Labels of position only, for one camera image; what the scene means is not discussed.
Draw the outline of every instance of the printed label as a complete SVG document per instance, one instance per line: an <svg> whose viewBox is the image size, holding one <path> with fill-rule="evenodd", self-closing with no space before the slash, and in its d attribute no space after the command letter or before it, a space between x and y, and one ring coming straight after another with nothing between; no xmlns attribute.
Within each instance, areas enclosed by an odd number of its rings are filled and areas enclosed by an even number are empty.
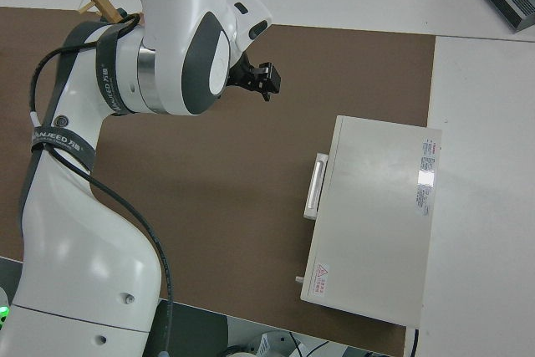
<svg viewBox="0 0 535 357"><path fill-rule="evenodd" d="M431 212L437 146L433 140L426 140L422 144L418 188L416 189L416 209L425 217Z"/></svg>
<svg viewBox="0 0 535 357"><path fill-rule="evenodd" d="M316 273L314 275L312 294L314 296L323 297L327 290L327 279L329 278L330 266L326 263L318 263L316 265Z"/></svg>

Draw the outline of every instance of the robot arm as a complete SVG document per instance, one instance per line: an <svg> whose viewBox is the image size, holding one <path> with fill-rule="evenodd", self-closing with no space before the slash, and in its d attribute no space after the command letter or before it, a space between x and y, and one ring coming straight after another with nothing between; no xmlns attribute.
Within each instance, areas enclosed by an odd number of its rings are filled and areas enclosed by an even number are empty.
<svg viewBox="0 0 535 357"><path fill-rule="evenodd" d="M227 84L240 84L229 69L269 25L269 11L258 0L141 0L145 13L140 83L147 106L160 113L198 115ZM258 78L247 66L249 80ZM277 85L269 88L278 91Z"/></svg>
<svg viewBox="0 0 535 357"><path fill-rule="evenodd" d="M278 92L274 67L254 69L244 53L271 23L258 0L141 1L144 28L84 23L69 35L65 45L85 43L85 50L63 51L43 123L32 113L23 275L0 331L1 357L143 353L160 262L145 236L96 201L82 177L90 176L107 116L198 115L227 84L264 98Z"/></svg>

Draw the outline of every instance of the cable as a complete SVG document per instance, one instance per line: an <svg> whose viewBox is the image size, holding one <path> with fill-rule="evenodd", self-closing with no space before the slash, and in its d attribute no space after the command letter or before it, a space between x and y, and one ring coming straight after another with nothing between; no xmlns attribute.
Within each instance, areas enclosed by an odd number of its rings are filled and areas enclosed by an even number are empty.
<svg viewBox="0 0 535 357"><path fill-rule="evenodd" d="M290 337L292 338L293 340L293 344L295 344L295 348L298 350L299 352L299 357L303 357L303 354L301 353L301 349L299 348L299 344L298 344L298 341L295 339L295 337L293 337L293 333L292 332L288 332L290 334Z"/></svg>
<svg viewBox="0 0 535 357"><path fill-rule="evenodd" d="M67 167L70 171L77 174L78 176L82 177L95 187L97 187L99 190L116 200L120 205L122 205L128 212L134 216L138 222L143 226L143 228L147 231L147 233L150 236L150 239L154 243L156 247L156 251L158 252L158 255L160 257L161 263L164 267L164 274L166 276L166 283L167 283L167 327L166 327L166 351L169 350L169 343L171 339L171 324L173 320L173 284L171 281L171 270L169 269L169 263L167 261L166 253L163 250L163 247L161 246L160 239L156 236L154 229L152 226L145 220L145 218L138 212L136 209L126 201L122 196L117 194L115 191L107 187L104 183L98 181L94 177L88 175L86 172L82 171L69 161L67 161L65 158L63 158L51 145L45 144L44 149L59 163L61 163L63 166Z"/></svg>
<svg viewBox="0 0 535 357"><path fill-rule="evenodd" d="M327 340L326 342L323 342L322 344L320 344L319 346L316 346L312 349L312 351L310 353L307 354L307 357L309 357L314 351L316 351L317 349L321 348L321 347L324 347L329 341Z"/></svg>
<svg viewBox="0 0 535 357"><path fill-rule="evenodd" d="M128 16L120 20L118 24L127 23L129 21L132 21L132 23L128 24L126 27L122 28L119 31L118 38L122 38L127 33L130 33L138 24L140 19L141 17L139 14L129 14ZM48 53L44 58L41 59L41 61L37 65L37 68L33 72L32 81L30 82L30 95L29 95L30 115L32 115L33 112L36 112L35 92L37 88L37 81L46 63L48 63L50 59L52 59L54 56L58 54L77 54L81 50L92 49L92 48L95 48L96 46L97 46L96 41L81 43L81 44L73 45L73 46L63 46L62 48L57 48L53 50L52 52ZM37 115L33 115L32 122L34 126L36 126L36 123L39 123L39 119L37 118Z"/></svg>
<svg viewBox="0 0 535 357"><path fill-rule="evenodd" d="M418 329L415 329L415 339L412 343L412 351L410 352L410 357L416 356L416 349L418 348L418 334L420 334L420 331Z"/></svg>
<svg viewBox="0 0 535 357"><path fill-rule="evenodd" d="M290 334L290 337L292 338L293 340L293 344L295 344L295 348L298 350L299 352L299 357L303 357L303 354L301 353L301 349L299 348L299 344L298 344L298 341L295 339L295 336L293 336L293 333L292 332L288 332ZM323 342L322 344L320 344L319 346L316 346L312 349L312 351L310 351L305 357L309 357L314 351L316 351L317 349L320 349L322 347L324 347L329 341L327 340L326 342Z"/></svg>

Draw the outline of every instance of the black strap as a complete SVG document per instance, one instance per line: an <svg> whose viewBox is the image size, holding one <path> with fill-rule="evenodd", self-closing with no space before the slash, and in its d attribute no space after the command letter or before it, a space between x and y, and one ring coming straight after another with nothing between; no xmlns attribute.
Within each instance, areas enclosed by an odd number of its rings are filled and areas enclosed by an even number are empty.
<svg viewBox="0 0 535 357"><path fill-rule="evenodd" d="M43 143L66 150L88 171L93 170L95 150L75 132L63 127L36 127L32 134L32 151L43 149Z"/></svg>
<svg viewBox="0 0 535 357"><path fill-rule="evenodd" d="M117 85L117 41L119 31L124 27L124 24L112 25L100 36L96 47L95 67L100 93L116 115L133 113L121 99Z"/></svg>

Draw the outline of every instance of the brown board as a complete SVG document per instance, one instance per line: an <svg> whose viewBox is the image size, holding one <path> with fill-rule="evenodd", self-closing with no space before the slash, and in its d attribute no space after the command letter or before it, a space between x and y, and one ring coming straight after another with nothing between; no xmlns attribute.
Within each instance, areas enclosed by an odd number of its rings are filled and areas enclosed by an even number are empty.
<svg viewBox="0 0 535 357"><path fill-rule="evenodd" d="M95 16L0 8L5 257L23 257L18 195L30 157L33 69L88 18ZM180 303L402 355L405 328L301 301L294 279L304 274L312 239L303 209L315 155L329 153L336 116L425 125L434 44L423 35L271 27L248 52L253 64L274 62L282 76L271 102L229 88L197 117L110 117L94 175L154 225ZM47 67L41 111L53 80Z"/></svg>

